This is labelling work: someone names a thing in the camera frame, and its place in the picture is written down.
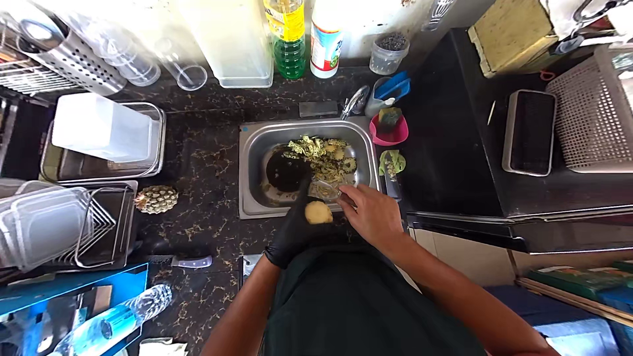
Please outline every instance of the sponge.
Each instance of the sponge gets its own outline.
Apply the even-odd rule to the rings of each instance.
[[[376,131],[381,134],[388,134],[392,132],[396,128],[400,116],[402,116],[402,110],[399,108],[380,109],[380,112],[378,113]]]

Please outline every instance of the black glove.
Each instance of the black glove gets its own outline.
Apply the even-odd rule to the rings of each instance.
[[[306,220],[306,205],[311,201],[323,201],[308,196],[310,175],[301,181],[299,196],[285,216],[284,224],[275,233],[272,244],[264,248],[264,254],[272,264],[285,269],[290,261],[303,250],[314,237],[329,233],[331,224],[311,225]]]

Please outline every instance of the pink bowl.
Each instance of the pink bowl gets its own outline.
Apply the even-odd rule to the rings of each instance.
[[[403,142],[409,137],[409,127],[406,125],[404,116],[400,116],[394,130],[388,134],[376,133],[376,124],[378,124],[378,115],[374,116],[369,123],[369,133],[372,134],[373,143],[379,146],[393,146]]]

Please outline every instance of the stainless steel tray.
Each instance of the stainless steel tray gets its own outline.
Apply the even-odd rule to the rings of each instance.
[[[160,132],[156,146],[158,154],[150,167],[140,167],[134,165],[133,162],[117,164],[103,160],[102,158],[53,146],[51,143],[53,123],[51,123],[40,161],[40,175],[42,178],[49,182],[65,185],[69,183],[101,182],[115,179],[137,179],[158,174],[163,168],[163,159],[165,156],[165,112],[151,103],[138,102],[121,104],[140,113],[144,113],[160,122]]]

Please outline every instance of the black shirt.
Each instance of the black shirt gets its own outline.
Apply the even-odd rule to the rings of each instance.
[[[264,342],[274,356],[486,355],[370,246],[297,256],[280,277]]]

